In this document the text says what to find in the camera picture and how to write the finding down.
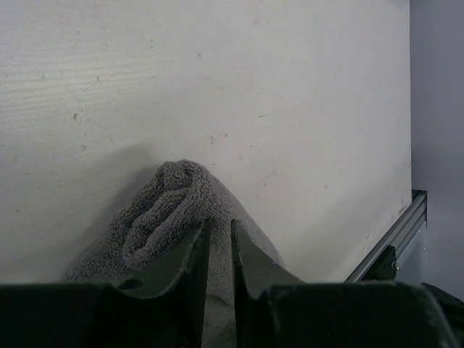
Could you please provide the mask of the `grey towel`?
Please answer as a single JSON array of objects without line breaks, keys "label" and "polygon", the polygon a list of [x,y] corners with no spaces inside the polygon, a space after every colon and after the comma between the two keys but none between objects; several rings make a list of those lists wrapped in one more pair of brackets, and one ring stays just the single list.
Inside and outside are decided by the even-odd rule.
[{"label": "grey towel", "polygon": [[185,159],[161,165],[63,278],[119,283],[176,247],[188,226],[205,220],[212,230],[202,345],[234,347],[232,220],[239,220],[273,261],[283,261],[238,199],[199,163]]}]

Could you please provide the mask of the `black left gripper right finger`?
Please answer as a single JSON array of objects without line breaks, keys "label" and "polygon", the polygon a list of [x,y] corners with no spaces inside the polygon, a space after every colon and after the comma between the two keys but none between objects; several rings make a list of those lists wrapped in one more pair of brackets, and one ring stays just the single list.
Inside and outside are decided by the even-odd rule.
[{"label": "black left gripper right finger", "polygon": [[438,302],[403,283],[305,283],[231,223],[237,347],[456,347]]}]

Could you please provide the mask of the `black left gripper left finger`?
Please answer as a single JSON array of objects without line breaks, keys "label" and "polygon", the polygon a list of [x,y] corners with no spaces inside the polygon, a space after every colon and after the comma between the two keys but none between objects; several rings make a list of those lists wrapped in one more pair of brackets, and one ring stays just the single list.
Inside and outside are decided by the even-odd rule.
[{"label": "black left gripper left finger", "polygon": [[200,347],[210,222],[116,286],[1,287],[2,347]]}]

